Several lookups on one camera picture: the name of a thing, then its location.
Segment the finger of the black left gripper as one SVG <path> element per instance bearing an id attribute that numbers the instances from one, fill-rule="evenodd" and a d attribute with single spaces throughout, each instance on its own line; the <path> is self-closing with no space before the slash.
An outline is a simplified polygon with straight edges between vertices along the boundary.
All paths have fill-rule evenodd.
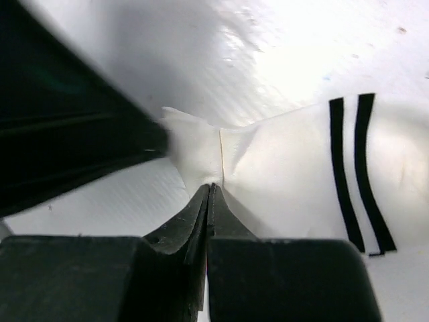
<path id="1" fill-rule="evenodd" d="M 59 42 L 1 2 L 1 216 L 161 158 L 166 130 Z"/>

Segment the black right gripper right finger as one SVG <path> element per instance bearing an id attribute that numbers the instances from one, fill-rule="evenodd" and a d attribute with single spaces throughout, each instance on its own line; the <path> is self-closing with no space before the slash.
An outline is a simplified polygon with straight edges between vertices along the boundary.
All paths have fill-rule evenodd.
<path id="1" fill-rule="evenodd" d="M 210 186 L 208 300 L 212 321 L 380 321 L 356 247 L 337 239 L 259 239 Z"/>

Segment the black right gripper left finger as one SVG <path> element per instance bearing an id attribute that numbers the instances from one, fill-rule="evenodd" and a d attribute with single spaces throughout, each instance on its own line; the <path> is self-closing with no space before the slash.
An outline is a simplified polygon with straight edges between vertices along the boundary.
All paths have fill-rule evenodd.
<path id="1" fill-rule="evenodd" d="M 7 237 L 1 320 L 196 321 L 209 190 L 143 237 Z"/>

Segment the white sock with black stripes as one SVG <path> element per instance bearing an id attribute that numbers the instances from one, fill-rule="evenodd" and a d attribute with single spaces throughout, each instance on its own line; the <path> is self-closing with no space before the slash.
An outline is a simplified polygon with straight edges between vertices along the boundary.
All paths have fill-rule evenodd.
<path id="1" fill-rule="evenodd" d="M 221 128 L 166 107 L 190 194 L 219 185 L 259 237 L 345 239 L 366 254 L 428 243 L 428 102 L 367 93 Z"/>

